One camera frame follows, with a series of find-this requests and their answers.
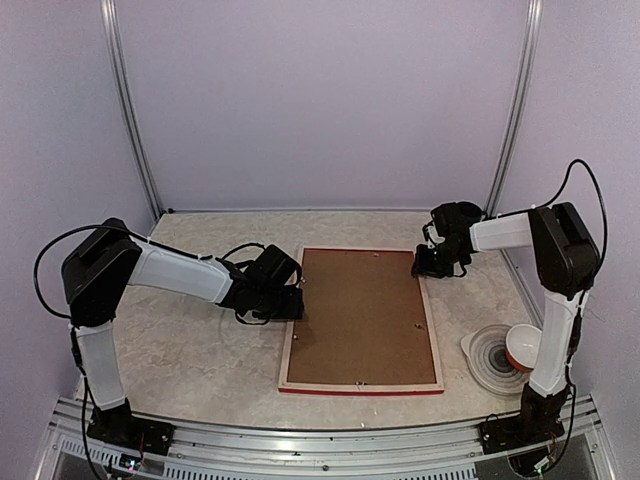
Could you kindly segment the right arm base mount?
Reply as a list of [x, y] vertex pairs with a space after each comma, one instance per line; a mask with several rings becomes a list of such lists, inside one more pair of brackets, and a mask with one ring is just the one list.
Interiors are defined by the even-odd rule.
[[527, 430], [518, 416], [512, 416], [485, 420], [478, 425], [478, 433], [483, 454], [490, 455], [561, 437], [565, 428], [560, 421], [553, 421]]

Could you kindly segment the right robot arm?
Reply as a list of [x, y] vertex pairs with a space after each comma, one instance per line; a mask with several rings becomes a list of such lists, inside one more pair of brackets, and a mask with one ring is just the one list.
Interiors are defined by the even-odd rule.
[[477, 252], [532, 249], [545, 299], [540, 349], [518, 415], [481, 426], [491, 439], [505, 434], [523, 444], [561, 434], [561, 408], [575, 393], [570, 369], [582, 313], [608, 244], [595, 243], [575, 206], [557, 196], [494, 217], [466, 201], [442, 204], [430, 216], [422, 228], [425, 241], [416, 248], [413, 276], [462, 278]]

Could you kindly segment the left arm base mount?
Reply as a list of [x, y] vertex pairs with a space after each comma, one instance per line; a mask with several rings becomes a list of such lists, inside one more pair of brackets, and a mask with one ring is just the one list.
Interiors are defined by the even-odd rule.
[[142, 454], [167, 456], [175, 427], [167, 422], [133, 417], [125, 427], [107, 428], [93, 420], [87, 434], [91, 439], [102, 441]]

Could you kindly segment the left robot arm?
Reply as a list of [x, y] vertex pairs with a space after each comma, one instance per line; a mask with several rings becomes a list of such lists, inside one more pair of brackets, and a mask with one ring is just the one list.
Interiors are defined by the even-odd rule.
[[[54, 246], [79, 233], [86, 238], [61, 265], [68, 306], [62, 313], [42, 293], [40, 264]], [[109, 218], [69, 230], [40, 250], [33, 264], [35, 294], [46, 311], [69, 323], [74, 361], [85, 398], [93, 405], [89, 437], [127, 445], [148, 437], [151, 428], [164, 434], [173, 429], [135, 416], [124, 391], [113, 330], [128, 287], [194, 297], [232, 311], [243, 325], [302, 318], [301, 265], [273, 244], [258, 248], [256, 258], [232, 262], [228, 254], [198, 255], [161, 244], [131, 231], [121, 219]]]

